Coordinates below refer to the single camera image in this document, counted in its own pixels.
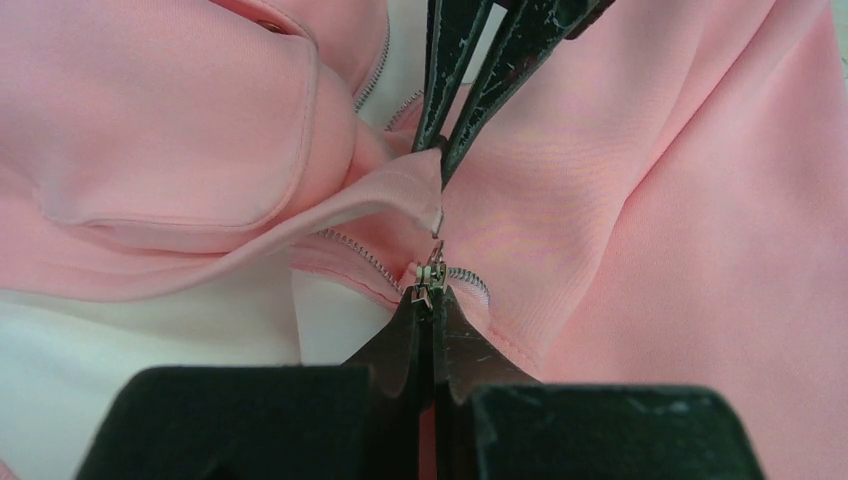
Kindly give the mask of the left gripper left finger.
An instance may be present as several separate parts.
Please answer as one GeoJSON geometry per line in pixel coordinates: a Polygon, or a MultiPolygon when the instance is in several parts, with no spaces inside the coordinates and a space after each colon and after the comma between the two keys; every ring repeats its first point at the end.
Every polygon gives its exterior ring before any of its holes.
{"type": "Polygon", "coordinates": [[[414,479],[421,323],[407,292],[339,366],[162,366],[116,396],[81,479],[414,479]]]}

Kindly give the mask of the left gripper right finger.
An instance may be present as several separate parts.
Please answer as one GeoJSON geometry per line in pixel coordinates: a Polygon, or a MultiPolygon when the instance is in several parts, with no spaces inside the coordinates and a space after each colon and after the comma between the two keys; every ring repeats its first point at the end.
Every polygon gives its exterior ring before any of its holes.
{"type": "Polygon", "coordinates": [[[545,384],[468,321],[452,290],[434,315],[441,479],[760,479],[742,422],[694,385],[545,384]]]}

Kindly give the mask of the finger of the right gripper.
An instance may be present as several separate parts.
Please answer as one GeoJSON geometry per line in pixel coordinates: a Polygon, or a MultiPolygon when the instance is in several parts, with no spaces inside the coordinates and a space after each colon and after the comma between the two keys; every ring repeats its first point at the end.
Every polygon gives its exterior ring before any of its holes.
{"type": "Polygon", "coordinates": [[[610,1],[501,1],[503,20],[447,137],[440,138],[441,187],[446,188],[486,123],[563,41],[578,38],[610,1]]]}
{"type": "Polygon", "coordinates": [[[427,3],[425,82],[414,152],[438,143],[493,4],[492,0],[427,3]]]}

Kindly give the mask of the pink zip-up jacket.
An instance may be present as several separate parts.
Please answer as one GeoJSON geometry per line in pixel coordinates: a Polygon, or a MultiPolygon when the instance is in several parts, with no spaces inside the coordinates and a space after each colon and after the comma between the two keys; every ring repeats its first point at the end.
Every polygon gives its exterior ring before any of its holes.
{"type": "Polygon", "coordinates": [[[553,382],[695,383],[771,479],[847,475],[847,95],[826,1],[618,1],[448,188],[422,1],[1,5],[1,473],[76,474],[159,365],[336,363],[436,219],[553,382]]]}

